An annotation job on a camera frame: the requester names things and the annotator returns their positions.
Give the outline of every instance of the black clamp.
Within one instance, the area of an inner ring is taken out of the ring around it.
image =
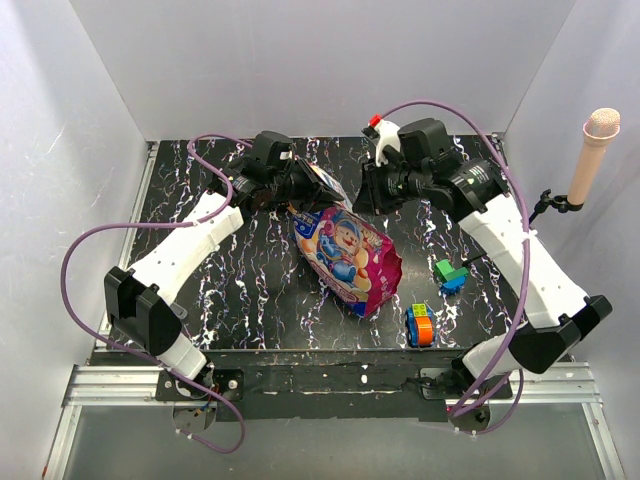
[[[551,207],[559,211],[560,213],[577,212],[582,209],[582,205],[573,205],[569,203],[566,195],[554,195],[551,196],[551,190],[545,190],[540,195],[540,200],[533,207],[533,213],[529,217],[529,224],[531,224],[538,215],[547,211],[547,208]]]

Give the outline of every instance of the microphone head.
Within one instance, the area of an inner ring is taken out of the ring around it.
[[[584,124],[584,133],[593,138],[615,137],[620,131],[620,113],[614,108],[599,108]]]

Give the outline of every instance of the marble tabletop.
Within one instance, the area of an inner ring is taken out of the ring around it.
[[[453,139],[465,157],[490,157],[476,136]],[[182,220],[211,180],[188,157],[186,143],[160,142],[142,221]],[[352,201],[360,185],[359,162],[370,150],[359,137],[295,139],[296,154],[337,178]],[[220,166],[241,154],[242,147],[226,140],[203,141],[198,151]],[[403,259],[397,294],[373,314],[360,318],[351,313],[319,281],[296,246],[288,213],[260,212],[210,255],[180,291],[176,302],[189,313],[186,333],[204,350],[409,348],[403,314],[417,302],[435,312],[436,348],[471,346],[505,331],[517,298],[490,260],[472,264],[459,294],[439,292],[432,274],[435,263],[449,259],[459,267],[478,253],[475,242],[445,214],[427,202],[411,202],[387,217],[364,218],[393,239]],[[138,231],[131,263],[168,233]],[[111,338],[126,340],[119,332]]]

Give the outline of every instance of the beige microphone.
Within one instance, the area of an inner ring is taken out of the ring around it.
[[[584,203],[607,145],[620,132],[620,113],[613,108],[600,108],[591,114],[582,131],[584,145],[567,195],[567,201],[574,206]]]

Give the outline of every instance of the red cap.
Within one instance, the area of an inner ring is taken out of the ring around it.
[[[382,120],[382,117],[376,113],[373,117],[371,117],[371,120],[369,120],[369,126],[375,127],[377,124],[380,123],[381,120]]]

